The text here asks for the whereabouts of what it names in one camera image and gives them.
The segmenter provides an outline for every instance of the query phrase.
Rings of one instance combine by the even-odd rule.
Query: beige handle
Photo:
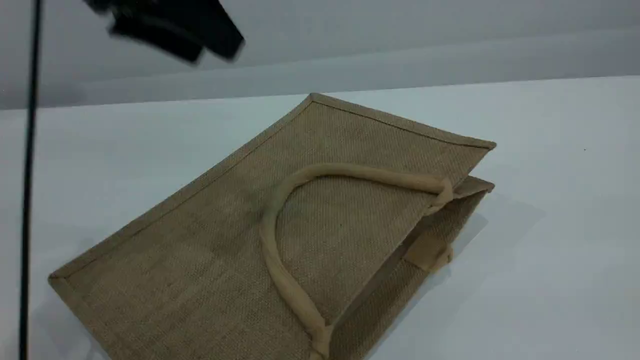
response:
[[[426,215],[442,209],[453,199],[453,190],[448,179],[438,180],[429,175],[403,174],[363,167],[360,165],[341,163],[321,163],[310,165],[290,175],[280,183],[269,202],[260,223],[260,238],[262,240],[262,255],[269,270],[269,274],[280,293],[280,296],[291,307],[305,330],[311,336],[312,351],[310,360],[327,360],[329,358],[329,343],[333,332],[333,325],[326,322],[318,311],[313,300],[298,284],[282,264],[276,244],[276,220],[289,195],[295,188],[322,176],[348,176],[358,179],[376,181],[378,183],[399,186],[421,192],[436,193],[431,207]]]

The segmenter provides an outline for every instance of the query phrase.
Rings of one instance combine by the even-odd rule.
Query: white surface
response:
[[[456,240],[456,259],[428,280],[371,359],[636,358],[640,78],[332,95],[498,143],[473,171],[497,187]],[[46,285],[50,271],[303,98],[42,110],[32,359],[105,358]],[[3,359],[15,358],[23,116],[0,112]]]
[[[630,28],[637,30],[640,26],[637,0],[222,0],[221,3],[244,35],[246,47],[232,65],[207,55],[197,68],[191,68],[151,47],[109,38],[106,31],[109,20],[95,15],[83,1],[45,1],[43,104],[87,104],[85,97],[101,94],[91,91],[85,94],[87,84],[133,78],[128,84],[135,86],[137,77],[162,78],[167,74],[184,75],[182,81],[195,84],[198,91],[186,85],[180,86],[180,91],[196,96],[178,98],[178,91],[175,97],[163,99],[154,97],[154,92],[139,91],[132,96],[133,101],[640,74],[638,41],[609,34]],[[0,108],[22,108],[26,103],[30,6],[31,2],[25,0],[0,1],[3,73]],[[329,83],[331,86],[324,85],[323,70],[337,68],[349,73],[353,63],[360,62],[363,56],[366,63],[358,72],[352,76],[337,75]],[[315,62],[329,58],[331,61],[326,63]],[[395,61],[388,64],[389,58]],[[287,72],[286,66],[291,63],[295,63],[295,69]],[[403,67],[406,63],[422,66]],[[295,79],[300,68],[306,68],[312,74],[312,82],[309,87],[299,89],[290,80],[263,79],[274,71],[269,65],[277,69],[276,64],[284,66],[287,79]],[[252,67],[246,71],[249,79],[226,71],[247,67]],[[199,87],[201,82],[194,79],[202,71],[215,78],[208,88]],[[377,87],[360,84],[385,72],[408,75],[384,77],[379,79],[383,85]],[[232,79],[221,83],[221,79],[228,77]],[[252,87],[254,83],[259,88],[268,86],[268,91],[258,92]],[[165,86],[156,91],[171,93],[171,87]],[[134,91],[126,86],[120,89],[127,94]],[[110,97],[97,102],[87,101],[114,102],[112,98],[118,95],[117,91],[109,94]]]

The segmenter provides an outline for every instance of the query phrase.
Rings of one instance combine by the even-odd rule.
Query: gray wall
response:
[[[640,74],[637,0],[222,1],[235,64],[109,38],[81,0],[45,1],[42,104],[61,106]],[[0,106],[24,106],[29,1],[0,4]]]

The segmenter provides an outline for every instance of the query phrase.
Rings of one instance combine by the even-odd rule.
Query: woven jute texture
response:
[[[361,359],[493,185],[468,173],[495,147],[312,94],[221,163],[51,274],[114,360],[307,359],[310,338],[273,285],[259,223],[273,190],[317,163],[448,178],[454,200],[321,177],[276,224],[282,263],[336,324],[331,359]]]

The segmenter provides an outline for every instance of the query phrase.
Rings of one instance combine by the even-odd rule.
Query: jute tote bag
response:
[[[361,359],[451,260],[494,147],[312,94],[49,281],[114,360]]]

